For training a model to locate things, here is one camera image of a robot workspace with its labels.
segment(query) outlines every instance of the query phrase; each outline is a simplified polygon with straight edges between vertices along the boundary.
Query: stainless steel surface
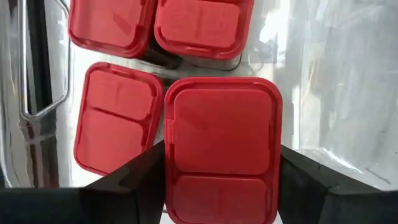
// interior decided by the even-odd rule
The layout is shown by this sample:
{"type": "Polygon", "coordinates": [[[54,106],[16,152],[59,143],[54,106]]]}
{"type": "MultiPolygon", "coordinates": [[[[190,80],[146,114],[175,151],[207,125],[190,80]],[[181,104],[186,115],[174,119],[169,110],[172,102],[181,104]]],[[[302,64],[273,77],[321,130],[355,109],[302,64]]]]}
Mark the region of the stainless steel surface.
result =
{"type": "MultiPolygon", "coordinates": [[[[67,18],[56,3],[46,0],[53,100],[59,103],[28,116],[26,31],[19,29],[24,4],[0,1],[0,159],[9,186],[78,187],[100,178],[78,166],[73,143],[85,72],[105,61],[173,78],[267,78],[284,98],[285,146],[379,189],[398,189],[395,0],[256,0],[241,64],[230,72],[189,63],[166,70],[73,44],[68,64],[67,18]]],[[[162,136],[160,127],[157,141],[162,136]]]]}

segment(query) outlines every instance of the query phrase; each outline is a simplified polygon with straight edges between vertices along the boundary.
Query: plastic container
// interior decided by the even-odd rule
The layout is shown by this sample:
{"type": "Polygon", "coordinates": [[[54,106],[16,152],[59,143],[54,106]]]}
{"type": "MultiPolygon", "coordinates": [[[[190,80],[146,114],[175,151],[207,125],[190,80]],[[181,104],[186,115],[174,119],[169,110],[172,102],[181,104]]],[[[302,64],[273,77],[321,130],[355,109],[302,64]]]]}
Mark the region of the plastic container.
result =
{"type": "Polygon", "coordinates": [[[82,168],[108,174],[151,147],[164,90],[155,76],[109,63],[86,73],[75,140],[82,168]]]}
{"type": "Polygon", "coordinates": [[[175,68],[181,58],[161,49],[152,33],[156,0],[72,0],[68,32],[78,46],[175,68]]]}
{"type": "Polygon", "coordinates": [[[262,78],[186,78],[165,99],[166,206],[175,223],[272,223],[282,97],[262,78]]]}
{"type": "Polygon", "coordinates": [[[253,0],[159,1],[156,40],[194,65],[232,70],[246,44],[253,4],[253,0]],[[209,65],[205,58],[219,62],[209,65]]]}

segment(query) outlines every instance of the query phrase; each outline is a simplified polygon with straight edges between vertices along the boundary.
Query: metal handle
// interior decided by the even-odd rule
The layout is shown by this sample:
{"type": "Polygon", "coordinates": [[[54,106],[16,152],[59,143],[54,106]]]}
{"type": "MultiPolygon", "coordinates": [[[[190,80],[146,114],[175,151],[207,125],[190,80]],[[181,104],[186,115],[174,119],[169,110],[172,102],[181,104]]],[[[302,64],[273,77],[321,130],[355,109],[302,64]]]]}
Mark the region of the metal handle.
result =
{"type": "MultiPolygon", "coordinates": [[[[20,103],[20,115],[23,119],[27,121],[35,121],[40,118],[43,118],[46,114],[49,114],[51,111],[55,110],[59,105],[61,105],[68,97],[70,92],[70,72],[69,72],[69,64],[70,64],[70,39],[68,38],[65,44],[65,74],[63,86],[64,90],[62,91],[62,96],[51,105],[48,105],[43,110],[39,111],[36,114],[30,114],[28,111],[28,91],[27,91],[27,65],[26,65],[26,18],[27,18],[27,10],[26,10],[26,1],[30,0],[22,0],[22,7],[19,8],[19,54],[21,57],[20,71],[19,71],[19,103],[20,103]]],[[[65,18],[68,20],[69,18],[69,10],[67,6],[62,2],[62,0],[55,0],[57,4],[62,8],[62,11],[65,15],[65,18]]]]}

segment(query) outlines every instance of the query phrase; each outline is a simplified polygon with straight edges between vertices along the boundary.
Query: red lid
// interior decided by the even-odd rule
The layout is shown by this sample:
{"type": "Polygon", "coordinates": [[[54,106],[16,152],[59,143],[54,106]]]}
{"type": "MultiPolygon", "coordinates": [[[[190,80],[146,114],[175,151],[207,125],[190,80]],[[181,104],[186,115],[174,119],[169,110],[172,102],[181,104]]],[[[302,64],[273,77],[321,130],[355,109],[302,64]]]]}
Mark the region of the red lid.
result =
{"type": "Polygon", "coordinates": [[[72,0],[68,32],[80,47],[140,57],[152,32],[155,0],[72,0]]]}
{"type": "Polygon", "coordinates": [[[272,223],[282,98],[262,78],[186,78],[165,100],[167,211],[175,223],[272,223]]]}
{"type": "Polygon", "coordinates": [[[161,82],[149,73],[109,63],[92,65],[80,105],[77,163],[105,175],[151,147],[163,99],[161,82]]]}
{"type": "Polygon", "coordinates": [[[253,0],[160,0],[155,37],[169,52],[232,59],[246,44],[253,0]]]}

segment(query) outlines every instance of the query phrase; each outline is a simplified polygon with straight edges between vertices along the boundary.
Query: red container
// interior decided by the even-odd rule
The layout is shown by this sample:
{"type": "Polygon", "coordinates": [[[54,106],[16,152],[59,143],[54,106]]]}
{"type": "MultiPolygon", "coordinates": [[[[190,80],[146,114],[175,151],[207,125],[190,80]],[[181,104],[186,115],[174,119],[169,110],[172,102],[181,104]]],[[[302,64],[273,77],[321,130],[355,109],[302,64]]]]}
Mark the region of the red container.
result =
{"type": "Polygon", "coordinates": [[[282,98],[262,78],[186,78],[165,99],[166,206],[175,223],[272,223],[282,98]]]}
{"type": "Polygon", "coordinates": [[[92,65],[80,105],[77,163],[105,175],[151,147],[163,99],[163,86],[150,73],[109,63],[92,65]]]}
{"type": "Polygon", "coordinates": [[[86,49],[176,67],[180,58],[162,50],[152,35],[155,7],[156,0],[72,0],[69,36],[86,49]]]}
{"type": "Polygon", "coordinates": [[[235,65],[246,45],[253,4],[253,0],[160,0],[156,40],[175,54],[216,60],[235,58],[235,65]]]}

